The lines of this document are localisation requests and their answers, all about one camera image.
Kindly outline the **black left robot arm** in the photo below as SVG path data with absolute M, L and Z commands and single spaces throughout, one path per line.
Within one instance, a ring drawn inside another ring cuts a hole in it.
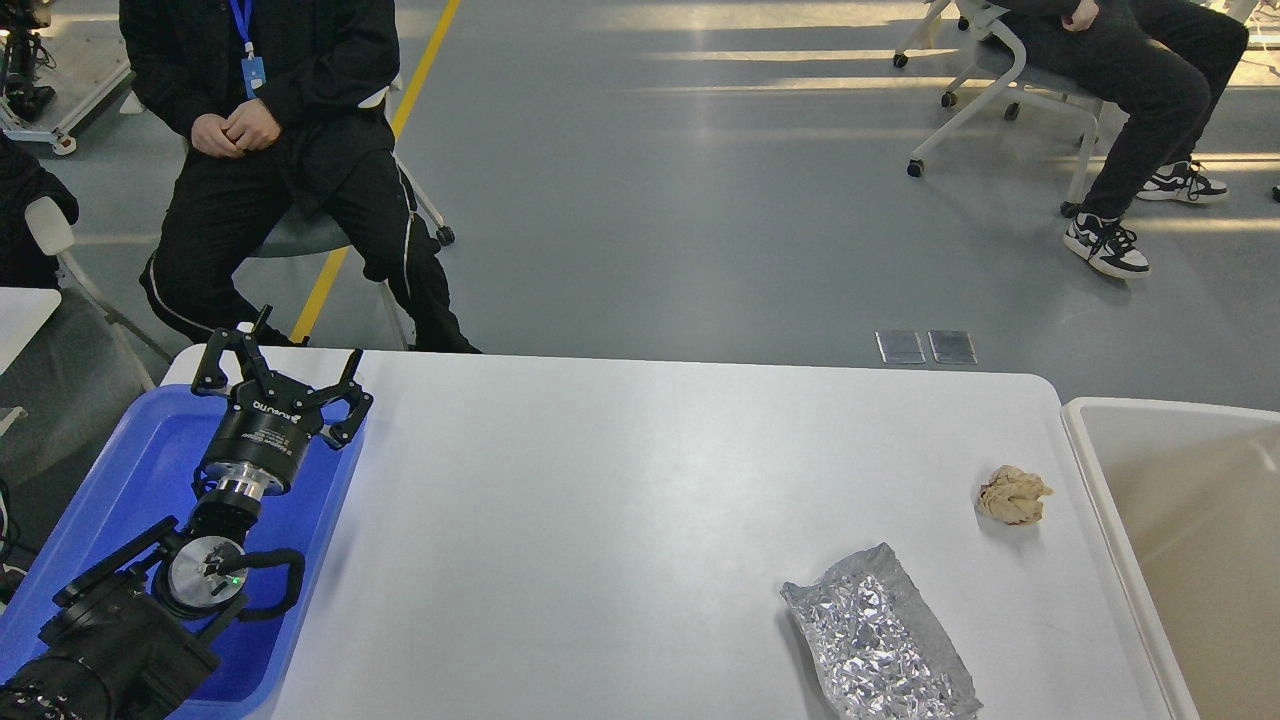
M 314 388 L 255 328 L 122 418 L 3 616 L 5 719 L 228 719 L 288 664 L 372 396 Z

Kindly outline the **robot base on cart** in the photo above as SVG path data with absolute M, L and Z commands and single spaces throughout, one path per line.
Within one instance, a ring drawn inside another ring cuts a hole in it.
M 131 77 L 115 1 L 3 3 L 3 133 L 76 151 L 76 132 Z

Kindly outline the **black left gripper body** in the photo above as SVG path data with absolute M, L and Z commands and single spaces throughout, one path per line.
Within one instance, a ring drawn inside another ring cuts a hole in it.
M 337 386 L 315 389 L 291 378 L 242 380 L 216 387 L 197 378 L 198 396 L 221 396 L 224 413 L 195 471 L 195 496 L 229 491 L 248 498 L 284 495 L 300 471 L 311 439 L 324 428 L 323 409 Z

